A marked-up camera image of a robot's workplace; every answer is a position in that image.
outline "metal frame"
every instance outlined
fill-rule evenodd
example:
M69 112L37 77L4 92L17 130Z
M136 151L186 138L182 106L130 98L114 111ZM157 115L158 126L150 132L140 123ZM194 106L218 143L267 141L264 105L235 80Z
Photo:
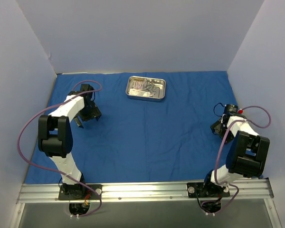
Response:
M144 183L104 183L102 192L103 202L142 202L142 201L183 201L196 200L188 198L187 183L203 182L189 180L178 182L144 182ZM238 199L264 199L273 228L281 228L281 224L273 203L273 192L268 179L240 179L234 182L239 187ZM236 192L229 188L231 197ZM58 200L59 187L57 184L27 185L20 190L18 203L11 222L11 228L19 226L26 203L75 203L83 200Z

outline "rectangular metal container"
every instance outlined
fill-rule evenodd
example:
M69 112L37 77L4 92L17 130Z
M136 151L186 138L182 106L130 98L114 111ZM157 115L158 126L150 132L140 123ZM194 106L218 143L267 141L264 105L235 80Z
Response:
M131 99L161 101L165 97L166 81L158 78L131 76L125 90Z

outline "white wall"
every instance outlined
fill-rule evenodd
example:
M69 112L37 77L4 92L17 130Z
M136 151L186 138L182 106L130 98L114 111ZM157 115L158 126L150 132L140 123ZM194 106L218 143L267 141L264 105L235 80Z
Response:
M57 73L227 70L264 0L17 0Z
M271 140L265 175L285 228L285 0L265 0L228 74L242 106L258 104L272 115L272 125L258 131ZM248 114L266 122L264 115Z
M56 75L14 0L0 0L0 228L7 228L27 164L16 150L24 123L47 104ZM30 157L37 126L22 140Z

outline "blue cloth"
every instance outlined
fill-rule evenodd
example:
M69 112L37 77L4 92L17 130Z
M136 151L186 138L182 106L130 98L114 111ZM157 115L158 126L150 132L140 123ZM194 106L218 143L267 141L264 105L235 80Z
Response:
M125 89L133 75L164 79L164 100L129 99ZM102 112L99 121L83 122L84 129L71 123L72 154L86 182L196 180L214 168L221 140L210 130L218 120L213 106L236 104L226 72L58 75L49 105L63 102L74 84L85 79L103 85L95 99ZM221 114L223 108L218 106L216 112ZM221 165L229 147L224 147ZM32 161L55 168L37 147ZM59 179L57 173L31 166L25 183L58 183Z

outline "silver tray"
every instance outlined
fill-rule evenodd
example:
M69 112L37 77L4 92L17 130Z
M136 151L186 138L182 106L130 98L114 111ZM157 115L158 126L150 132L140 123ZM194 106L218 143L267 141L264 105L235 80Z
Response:
M166 81L158 78L131 76L125 90L131 99L161 101L165 97Z

